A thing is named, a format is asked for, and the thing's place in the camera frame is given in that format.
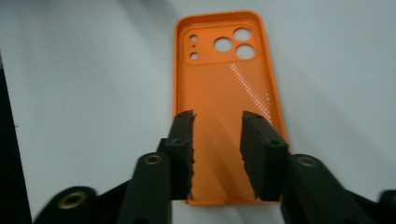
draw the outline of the orange phone case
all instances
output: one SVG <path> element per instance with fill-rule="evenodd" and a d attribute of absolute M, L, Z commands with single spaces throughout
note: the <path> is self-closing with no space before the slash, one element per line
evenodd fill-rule
<path fill-rule="evenodd" d="M 231 46 L 218 47 L 219 39 Z M 260 16 L 243 10 L 185 17 L 174 44 L 174 115 L 196 114 L 188 203 L 259 203 L 239 151 L 243 111 L 263 115 L 286 138 Z M 239 54 L 244 47 L 250 54 Z"/>

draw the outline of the white background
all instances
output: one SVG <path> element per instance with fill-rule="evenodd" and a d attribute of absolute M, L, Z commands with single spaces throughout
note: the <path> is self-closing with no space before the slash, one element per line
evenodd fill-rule
<path fill-rule="evenodd" d="M 396 189 L 394 1 L 6 1 L 0 49 L 32 215 L 59 191 L 131 177 L 172 120 L 173 29 L 253 9 L 294 153 L 371 200 Z M 174 223 L 283 223 L 278 204 L 189 207 Z"/>

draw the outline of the white table surface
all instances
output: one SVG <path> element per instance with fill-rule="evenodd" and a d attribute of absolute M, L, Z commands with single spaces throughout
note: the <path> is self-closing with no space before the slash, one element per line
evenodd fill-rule
<path fill-rule="evenodd" d="M 395 1 L 0 1 L 0 50 L 32 215 L 71 186 L 131 177 L 172 121 L 173 29 L 253 9 L 294 153 L 371 200 L 396 189 Z M 283 223 L 279 205 L 189 207 L 174 223 Z"/>

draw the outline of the phone case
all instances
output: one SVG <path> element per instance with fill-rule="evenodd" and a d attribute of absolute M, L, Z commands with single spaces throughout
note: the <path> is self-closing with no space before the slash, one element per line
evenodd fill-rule
<path fill-rule="evenodd" d="M 260 16 L 243 10 L 185 17 L 174 45 L 174 115 L 196 114 L 188 203 L 259 203 L 239 150 L 243 111 L 263 115 L 286 139 Z"/>

